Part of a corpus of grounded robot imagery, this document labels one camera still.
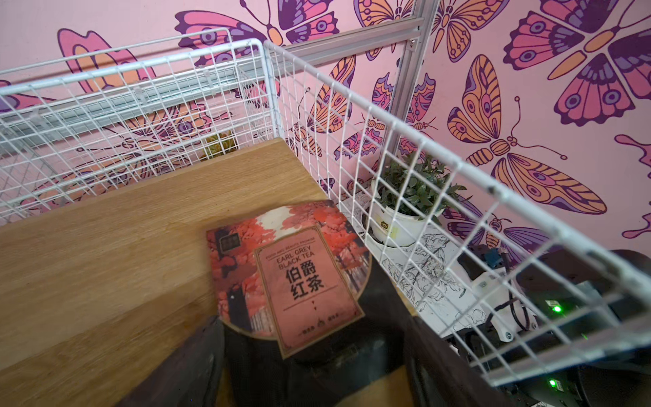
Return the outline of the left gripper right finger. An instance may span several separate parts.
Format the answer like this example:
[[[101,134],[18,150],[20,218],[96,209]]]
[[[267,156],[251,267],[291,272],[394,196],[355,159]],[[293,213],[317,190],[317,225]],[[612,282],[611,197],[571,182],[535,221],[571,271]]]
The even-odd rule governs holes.
[[[419,317],[405,325],[403,360],[415,406],[511,406]]]

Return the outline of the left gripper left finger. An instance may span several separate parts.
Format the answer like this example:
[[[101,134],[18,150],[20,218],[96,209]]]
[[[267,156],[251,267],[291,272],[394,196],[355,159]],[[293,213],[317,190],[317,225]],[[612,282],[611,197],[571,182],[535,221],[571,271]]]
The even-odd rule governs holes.
[[[225,329],[212,316],[118,406],[213,406],[225,359]]]

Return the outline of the red tea bag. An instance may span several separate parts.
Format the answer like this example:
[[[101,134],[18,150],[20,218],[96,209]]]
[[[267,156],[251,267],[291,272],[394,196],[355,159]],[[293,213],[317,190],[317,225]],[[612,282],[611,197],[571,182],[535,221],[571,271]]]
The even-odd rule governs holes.
[[[402,366],[410,312],[332,201],[206,239],[237,405],[332,406]]]

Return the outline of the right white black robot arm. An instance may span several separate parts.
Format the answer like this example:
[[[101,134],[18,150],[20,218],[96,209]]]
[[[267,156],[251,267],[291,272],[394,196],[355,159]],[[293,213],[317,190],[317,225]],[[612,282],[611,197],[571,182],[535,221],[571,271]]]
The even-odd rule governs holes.
[[[492,349],[501,351],[503,361],[512,363],[529,352],[540,354],[559,346],[561,340],[545,327],[547,322],[556,324],[572,341],[588,341],[608,328],[604,314],[589,310],[569,285],[582,296],[606,301],[607,314],[616,322],[626,322],[644,310],[637,298],[616,288],[612,279],[566,249],[554,247],[540,259],[565,279],[563,283],[537,266],[527,266],[509,281],[510,288],[519,290],[518,296],[496,279],[517,267],[508,254],[478,245],[461,254],[458,261],[474,292],[490,293],[480,305],[485,314],[480,322],[447,337],[469,362],[487,356]],[[520,405],[541,401],[556,406],[648,406],[650,347],[616,351],[595,361],[538,374],[505,385],[503,391]]]

